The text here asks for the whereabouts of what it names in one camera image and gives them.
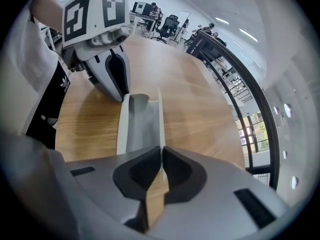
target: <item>person in striped shirt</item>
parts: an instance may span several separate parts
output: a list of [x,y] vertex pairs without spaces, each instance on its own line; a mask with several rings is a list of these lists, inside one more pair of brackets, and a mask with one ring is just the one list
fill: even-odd
[[[150,11],[150,17],[158,20],[160,15],[160,9],[155,2],[153,2],[151,5],[152,5],[152,10]],[[153,30],[155,30],[156,24],[157,24],[157,21],[154,24]],[[148,25],[146,27],[147,32],[150,31],[151,26],[152,26],[152,20],[149,20]]]

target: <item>wooden tabletop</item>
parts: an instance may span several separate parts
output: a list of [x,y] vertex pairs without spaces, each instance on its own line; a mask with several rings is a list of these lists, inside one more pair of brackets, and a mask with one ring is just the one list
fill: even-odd
[[[165,144],[244,169],[235,120],[203,63],[178,48],[139,36],[130,36],[123,47],[130,60],[130,93],[144,93],[157,100],[160,88]],[[69,79],[57,125],[56,149],[66,162],[115,156],[121,103],[102,95],[86,72],[72,73]],[[159,181],[150,188],[151,197],[158,195],[158,189],[168,190]]]

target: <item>black shorts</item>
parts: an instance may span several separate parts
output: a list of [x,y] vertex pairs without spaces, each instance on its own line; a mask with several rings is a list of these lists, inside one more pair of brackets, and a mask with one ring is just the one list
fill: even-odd
[[58,121],[69,85],[67,74],[58,62],[26,132],[27,136],[42,142],[48,149],[55,149],[56,129],[53,126]]

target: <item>adidas logo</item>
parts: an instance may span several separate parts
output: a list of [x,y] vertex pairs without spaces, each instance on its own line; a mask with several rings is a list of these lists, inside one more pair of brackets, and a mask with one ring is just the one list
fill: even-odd
[[67,80],[67,77],[65,76],[64,78],[62,78],[62,84],[60,84],[60,86],[64,88],[64,92],[68,90],[69,85],[70,82]]

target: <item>window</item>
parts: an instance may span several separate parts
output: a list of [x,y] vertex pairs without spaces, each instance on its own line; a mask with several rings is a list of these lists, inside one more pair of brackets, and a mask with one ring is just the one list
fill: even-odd
[[[251,114],[243,118],[246,126],[246,132],[249,138],[252,153],[261,152],[269,149],[268,134],[265,122],[263,121],[261,112]],[[235,121],[241,139],[243,153],[248,154],[247,141],[245,132],[241,126],[240,120]]]

